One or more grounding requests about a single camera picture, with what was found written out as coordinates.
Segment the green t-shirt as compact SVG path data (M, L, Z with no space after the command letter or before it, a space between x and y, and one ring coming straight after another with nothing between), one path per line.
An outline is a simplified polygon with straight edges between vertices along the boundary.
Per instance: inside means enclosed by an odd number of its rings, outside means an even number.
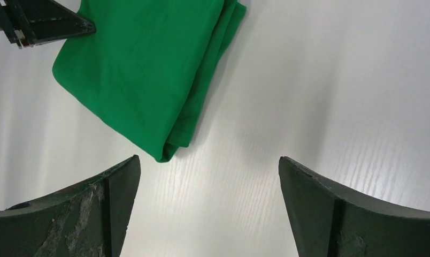
M238 1L82 1L96 32L68 39L52 73L106 125L168 162L189 146L246 10Z

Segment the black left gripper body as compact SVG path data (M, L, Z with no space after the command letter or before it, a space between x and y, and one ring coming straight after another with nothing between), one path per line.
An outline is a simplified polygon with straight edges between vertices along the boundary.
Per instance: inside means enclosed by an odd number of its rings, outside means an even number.
M0 1L0 31L19 49L34 45L35 34L19 1Z

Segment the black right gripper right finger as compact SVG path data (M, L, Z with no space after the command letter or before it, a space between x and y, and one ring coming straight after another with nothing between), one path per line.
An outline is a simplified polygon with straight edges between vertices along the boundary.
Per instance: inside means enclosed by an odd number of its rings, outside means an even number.
M374 198L286 156L279 177L299 256L430 256L430 211Z

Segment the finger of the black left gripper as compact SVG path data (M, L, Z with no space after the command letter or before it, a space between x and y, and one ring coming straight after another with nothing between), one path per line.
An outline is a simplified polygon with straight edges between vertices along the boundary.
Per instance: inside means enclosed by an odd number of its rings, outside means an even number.
M56 1L9 1L27 46L46 44L96 32L95 24Z

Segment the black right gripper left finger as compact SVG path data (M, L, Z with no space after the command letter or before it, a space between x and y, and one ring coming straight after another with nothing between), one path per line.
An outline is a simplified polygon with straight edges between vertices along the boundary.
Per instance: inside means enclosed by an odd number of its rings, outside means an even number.
M79 183L0 210L0 256L119 256L140 176L134 155Z

